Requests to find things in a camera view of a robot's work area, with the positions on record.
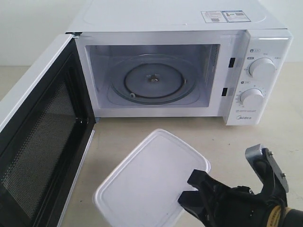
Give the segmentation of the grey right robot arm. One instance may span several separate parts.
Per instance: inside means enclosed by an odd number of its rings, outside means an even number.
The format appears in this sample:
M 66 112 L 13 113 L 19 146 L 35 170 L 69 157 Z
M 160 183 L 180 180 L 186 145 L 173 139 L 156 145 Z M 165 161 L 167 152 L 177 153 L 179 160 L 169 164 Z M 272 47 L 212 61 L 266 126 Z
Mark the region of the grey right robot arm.
M 207 172 L 193 170 L 179 205 L 206 227 L 301 227 L 303 212 L 287 207 L 285 190 L 254 194 L 247 186 L 229 187 Z

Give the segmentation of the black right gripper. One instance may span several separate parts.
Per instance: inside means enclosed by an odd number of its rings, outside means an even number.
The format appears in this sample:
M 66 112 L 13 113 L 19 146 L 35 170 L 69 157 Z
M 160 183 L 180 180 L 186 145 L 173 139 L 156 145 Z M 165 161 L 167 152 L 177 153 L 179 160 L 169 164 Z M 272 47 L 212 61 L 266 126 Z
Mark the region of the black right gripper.
M 194 188 L 215 192 L 210 209 L 199 191 L 183 191 L 179 205 L 205 227 L 280 227 L 285 218 L 286 191 L 254 194 L 247 186 L 234 188 L 213 179 L 206 171 L 194 169 L 187 183 Z

